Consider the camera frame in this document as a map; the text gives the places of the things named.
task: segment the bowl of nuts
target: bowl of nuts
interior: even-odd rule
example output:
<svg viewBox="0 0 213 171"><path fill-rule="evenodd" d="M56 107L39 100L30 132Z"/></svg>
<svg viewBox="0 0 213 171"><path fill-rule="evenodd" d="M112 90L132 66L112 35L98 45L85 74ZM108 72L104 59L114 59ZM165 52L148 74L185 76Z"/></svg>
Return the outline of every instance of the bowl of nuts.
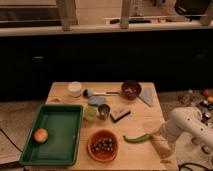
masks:
<svg viewBox="0 0 213 171"><path fill-rule="evenodd" d="M127 80L121 85L121 92L129 100L134 100L141 93L141 85L134 80Z"/></svg>
<svg viewBox="0 0 213 171"><path fill-rule="evenodd" d="M117 156L118 140L113 132L105 129L99 130L90 136L87 149L94 160L109 162Z"/></svg>

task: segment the white container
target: white container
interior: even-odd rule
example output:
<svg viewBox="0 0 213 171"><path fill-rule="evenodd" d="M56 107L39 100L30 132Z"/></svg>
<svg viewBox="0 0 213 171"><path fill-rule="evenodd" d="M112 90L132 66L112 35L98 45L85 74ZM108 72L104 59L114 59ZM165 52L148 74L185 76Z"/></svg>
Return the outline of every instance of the white container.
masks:
<svg viewBox="0 0 213 171"><path fill-rule="evenodd" d="M72 97L79 97L81 96L82 85L77 81L71 82L68 85L68 90Z"/></svg>

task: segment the tiled floor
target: tiled floor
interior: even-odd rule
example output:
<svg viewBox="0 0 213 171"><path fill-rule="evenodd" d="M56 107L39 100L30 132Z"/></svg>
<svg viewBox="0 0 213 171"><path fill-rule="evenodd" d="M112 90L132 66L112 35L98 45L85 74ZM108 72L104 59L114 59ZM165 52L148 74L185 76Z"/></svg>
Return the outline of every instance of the tiled floor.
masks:
<svg viewBox="0 0 213 171"><path fill-rule="evenodd" d="M165 119L168 119L169 112L179 106L184 106L178 101L178 96L187 93L183 92L161 92L158 93L160 104ZM194 91L195 101L203 97L199 91ZM21 149L24 146L26 136L30 130L34 115L40 104L44 101L24 101L0 103L0 127ZM179 164L184 162L195 162L213 169L212 154L206 155L202 152L200 145L191 143L192 135L184 133L176 143L176 156ZM0 134L0 163L18 160L20 152Z"/></svg>

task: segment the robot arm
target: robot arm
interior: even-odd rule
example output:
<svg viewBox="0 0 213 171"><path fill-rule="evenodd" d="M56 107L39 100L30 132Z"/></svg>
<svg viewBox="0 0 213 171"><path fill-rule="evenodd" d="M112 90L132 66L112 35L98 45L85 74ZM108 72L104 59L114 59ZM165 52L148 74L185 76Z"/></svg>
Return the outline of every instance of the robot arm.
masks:
<svg viewBox="0 0 213 171"><path fill-rule="evenodd" d="M213 149L213 130L201 119L202 113L196 107L176 108L171 111L170 119L161 125L160 133L168 142L175 142L186 131Z"/></svg>

